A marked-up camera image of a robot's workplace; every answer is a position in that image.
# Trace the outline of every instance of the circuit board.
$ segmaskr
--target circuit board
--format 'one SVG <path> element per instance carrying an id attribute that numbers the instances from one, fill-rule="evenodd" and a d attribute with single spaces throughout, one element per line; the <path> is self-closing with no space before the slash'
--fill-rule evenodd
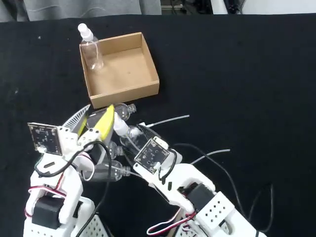
<path id="1" fill-rule="evenodd" d="M 46 149 L 46 153 L 62 155 L 57 127 L 53 125 L 30 122 L 28 123 L 35 150 Z"/>
<path id="2" fill-rule="evenodd" d="M 153 139 L 150 139 L 135 157 L 134 161 L 141 164 L 149 172 L 154 174 L 156 171 L 154 169 L 156 163 L 160 162 L 160 164 L 162 164 L 167 159 L 169 154 L 169 151 L 167 151 Z"/>

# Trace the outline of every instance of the black cable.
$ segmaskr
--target black cable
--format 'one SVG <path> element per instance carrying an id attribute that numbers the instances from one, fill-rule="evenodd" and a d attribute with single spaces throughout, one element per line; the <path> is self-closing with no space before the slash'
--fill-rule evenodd
<path id="1" fill-rule="evenodd" d="M 236 195 L 236 199 L 237 199 L 237 203 L 238 203 L 238 206 L 240 208 L 240 212 L 241 214 L 246 217 L 245 215 L 245 212 L 242 208 L 242 205 L 241 205 L 241 202 L 240 202 L 240 199 L 239 199 L 239 195 L 238 195 L 238 191 L 237 191 L 237 188 L 236 188 L 236 185 L 235 185 L 235 182 L 233 180 L 233 178 L 231 177 L 231 175 L 229 174 L 229 172 L 222 166 L 220 165 L 219 163 L 217 163 L 215 160 L 213 160 L 211 157 L 209 157 L 204 151 L 202 151 L 200 148 L 196 147 L 195 145 L 192 145 L 192 144 L 189 144 L 189 143 L 176 143 L 173 145 L 174 147 L 175 146 L 178 146 L 178 147 L 191 147 L 193 149 L 195 149 L 196 151 L 198 151 L 200 154 L 202 154 L 203 156 L 205 156 L 206 158 L 208 158 L 211 162 L 213 162 L 215 165 L 217 165 L 219 168 L 221 168 L 227 175 L 229 181 L 231 182 L 232 184 L 232 187 L 233 187 L 233 190 L 234 190 L 234 193 Z"/>
<path id="2" fill-rule="evenodd" d="M 176 165 L 176 162 L 177 162 L 177 153 L 174 151 L 174 150 L 169 150 L 171 153 L 174 154 L 174 157 L 173 157 L 173 161 L 172 161 L 172 164 L 171 164 L 171 167 L 170 169 L 168 170 L 168 172 L 163 175 L 161 178 L 160 178 L 160 171 L 161 171 L 161 167 L 159 168 L 159 172 L 158 172 L 158 177 L 159 177 L 159 180 L 162 181 L 162 184 L 165 184 L 166 182 L 166 178 L 169 176 L 169 174 L 173 171 L 174 169 L 174 166 Z"/>
<path id="3" fill-rule="evenodd" d="M 173 0 L 170 0 L 170 6 L 171 6 L 171 9 L 172 9 L 172 13 L 173 14 L 175 14 L 175 15 L 177 15 L 177 12 L 176 12 L 176 10 L 175 10 L 175 8 L 174 8 L 174 5 L 173 5 L 173 2 L 172 2 Z"/>
<path id="4" fill-rule="evenodd" d="M 108 235 L 109 237 L 112 236 L 111 231 L 109 230 L 109 227 L 108 227 L 106 224 L 104 224 L 103 227 L 104 227 L 105 232 L 107 233 L 107 235 Z"/>
<path id="5" fill-rule="evenodd" d="M 123 152 L 123 155 L 124 155 L 125 160 L 127 161 L 127 163 L 128 163 L 131 167 L 133 167 L 133 166 L 134 166 L 133 162 L 127 157 L 127 155 L 125 154 L 125 152 Z"/>
<path id="6" fill-rule="evenodd" d="M 103 142 L 100 141 L 94 141 L 94 142 L 89 142 L 88 144 L 91 145 L 91 143 L 93 144 L 100 144 L 105 152 L 107 153 L 108 156 L 108 162 L 109 162 L 109 173 L 108 173 L 108 180 L 110 180 L 111 178 L 111 169 L 112 169 L 112 160 L 111 160 L 111 154 L 108 150 L 108 148 L 105 146 L 105 144 Z M 103 196 L 101 197 L 101 200 L 99 201 L 99 204 L 95 207 L 94 211 L 92 212 L 91 216 L 89 217 L 89 219 L 86 221 L 86 223 L 83 225 L 83 227 L 79 230 L 79 232 L 77 233 L 76 237 L 80 237 L 80 235 L 82 234 L 82 232 L 85 230 L 85 228 L 89 225 L 89 223 L 91 222 L 91 220 L 93 219 L 94 215 L 97 213 L 97 211 L 99 210 L 100 206 L 104 203 L 105 201 L 105 197 L 109 191 L 109 186 L 110 186 L 110 182 L 107 181 L 106 182 L 106 187 L 103 193 Z"/>
<path id="7" fill-rule="evenodd" d="M 257 195 L 256 195 L 256 197 L 255 197 L 255 199 L 253 200 L 253 202 L 252 202 L 252 205 L 251 205 L 251 209 L 250 209 L 250 212 L 249 212 L 249 217 L 248 217 L 248 221 L 250 222 L 251 221 L 251 218 L 252 218 L 252 214 L 253 214 L 253 210 L 254 210 L 254 208 L 255 208 L 255 206 L 256 206 L 256 204 L 257 204 L 257 201 L 258 201 L 258 199 L 259 199 L 259 197 L 261 196 L 261 194 L 262 194 L 262 192 L 263 192 L 263 190 L 264 189 L 261 189 L 258 193 L 257 193 Z M 265 228 L 265 229 L 263 229 L 263 230 L 259 230 L 260 232 L 262 232 L 262 233 L 266 233 L 266 232 L 268 232 L 269 231 L 269 229 L 271 228 L 271 226 L 272 226 L 272 222 L 273 222 L 273 219 L 274 219 L 274 187 L 273 187 L 273 184 L 270 184 L 270 219 L 269 219 L 269 223 L 268 223 L 268 225 L 267 225 L 267 227 Z"/>
<path id="8" fill-rule="evenodd" d="M 239 6 L 237 5 L 237 10 L 239 11 L 239 13 L 240 13 L 241 15 L 243 15 L 242 7 L 239 7 Z"/>
<path id="9" fill-rule="evenodd" d="M 194 15 L 194 13 L 191 11 L 191 9 L 188 6 L 184 6 L 184 8 L 190 13 L 190 15 Z"/>
<path id="10" fill-rule="evenodd" d="M 54 177 L 62 172 L 64 172 L 70 165 L 72 165 L 72 163 L 74 162 L 74 160 L 76 159 L 76 157 L 83 152 L 88 146 L 94 145 L 94 144 L 100 144 L 101 146 L 103 146 L 103 148 L 106 149 L 106 151 L 108 151 L 107 147 L 104 145 L 104 143 L 100 142 L 100 141 L 92 141 L 89 142 L 87 144 L 85 144 L 83 146 L 83 148 L 80 151 L 77 151 L 72 157 L 71 159 L 67 162 L 67 164 L 65 166 L 63 166 L 61 169 L 57 170 L 54 173 L 42 173 L 38 170 L 37 164 L 34 166 L 34 170 L 37 172 L 37 174 L 39 174 L 40 177 L 45 177 L 45 178 L 50 178 L 50 177 Z"/>

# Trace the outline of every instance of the white tube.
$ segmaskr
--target white tube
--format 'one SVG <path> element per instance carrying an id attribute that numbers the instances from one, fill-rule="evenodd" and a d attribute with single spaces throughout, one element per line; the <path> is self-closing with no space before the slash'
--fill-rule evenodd
<path id="1" fill-rule="evenodd" d="M 132 139 L 130 139 L 129 136 L 126 137 L 128 139 L 128 141 L 133 145 L 133 147 L 139 152 L 140 149 L 135 145 L 135 143 L 133 143 Z"/>
<path id="2" fill-rule="evenodd" d="M 175 118 L 169 118 L 169 119 L 166 119 L 166 120 L 163 120 L 163 121 L 159 121 L 159 122 L 155 122 L 155 123 L 152 123 L 152 124 L 148 124 L 148 125 L 146 125 L 146 127 L 152 127 L 152 126 L 155 126 L 157 124 L 164 123 L 164 122 L 170 122 L 170 121 L 174 121 L 174 120 L 177 120 L 177 119 L 184 119 L 184 118 L 188 118 L 188 117 L 190 117 L 190 115 L 183 115 L 183 116 L 179 116 L 179 117 L 175 117 Z"/>
<path id="3" fill-rule="evenodd" d="M 221 152 L 230 152 L 231 149 L 224 149 L 224 150 L 218 150 L 218 151 L 214 151 L 214 152 L 210 152 L 210 153 L 207 153 L 208 156 L 211 156 L 213 154 L 216 154 L 216 153 L 221 153 Z M 198 161 L 200 161 L 201 159 L 203 159 L 205 156 L 201 156 L 200 158 L 197 158 L 195 161 L 191 162 L 191 164 L 195 164 L 197 163 Z"/>

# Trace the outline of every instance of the clear plastic bottle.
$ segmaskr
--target clear plastic bottle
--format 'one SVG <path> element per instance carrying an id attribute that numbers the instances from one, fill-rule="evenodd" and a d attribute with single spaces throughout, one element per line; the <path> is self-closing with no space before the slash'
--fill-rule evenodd
<path id="1" fill-rule="evenodd" d="M 124 103 L 119 103 L 114 105 L 115 112 L 118 113 L 118 115 L 124 120 L 128 120 L 130 117 L 130 114 L 136 112 L 136 106 L 135 104 L 126 105 Z M 88 127 L 94 127 L 99 119 L 103 116 L 103 114 L 106 112 L 107 108 L 100 109 L 96 112 L 93 112 L 87 120 Z"/>
<path id="2" fill-rule="evenodd" d="M 118 146 L 114 141 L 111 141 L 109 145 L 107 145 L 107 148 L 111 154 L 111 159 L 115 159 L 117 156 L 123 156 L 123 148 Z"/>
<path id="3" fill-rule="evenodd" d="M 108 178 L 108 174 L 109 174 L 109 163 L 105 161 L 95 166 L 95 172 L 90 182 L 118 181 L 123 176 L 130 176 L 130 167 L 123 166 L 117 160 L 113 160 L 110 179 Z M 91 175 L 91 171 L 84 172 L 85 177 L 89 177 L 90 175 Z"/>
<path id="4" fill-rule="evenodd" d="M 135 104 L 126 105 L 124 103 L 118 103 L 114 105 L 115 112 L 122 118 L 122 120 L 127 121 L 130 114 L 136 112 Z"/>
<path id="5" fill-rule="evenodd" d="M 93 35 L 92 31 L 84 23 L 78 25 L 78 30 L 82 37 L 81 50 L 87 66 L 93 71 L 102 69 L 104 63 L 98 38 Z"/>
<path id="6" fill-rule="evenodd" d="M 120 136 L 121 144 L 131 153 L 137 155 L 147 143 L 147 138 L 141 130 L 135 126 L 128 126 L 124 120 L 114 113 L 114 131 Z"/>

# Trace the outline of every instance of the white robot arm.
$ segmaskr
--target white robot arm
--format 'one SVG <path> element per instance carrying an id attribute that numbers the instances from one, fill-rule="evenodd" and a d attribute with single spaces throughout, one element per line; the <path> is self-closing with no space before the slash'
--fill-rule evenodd
<path id="1" fill-rule="evenodd" d="M 93 201 L 82 197 L 79 173 L 91 171 L 106 157 L 105 144 L 112 136 L 114 107 L 110 106 L 94 128 L 82 136 L 87 107 L 63 126 L 30 123 L 33 141 L 41 159 L 31 175 L 30 197 L 26 203 L 24 237 L 107 237 Z M 86 151 L 95 152 L 90 156 Z"/>
<path id="2" fill-rule="evenodd" d="M 170 204 L 180 207 L 183 221 L 175 237 L 266 237 L 258 232 L 225 197 L 216 191 L 212 181 L 193 165 L 180 163 L 179 153 L 169 153 L 161 139 L 151 139 L 135 157 L 134 170 L 155 188 Z M 176 160 L 172 172 L 170 160 Z M 158 235 L 149 228 L 147 234 Z"/>

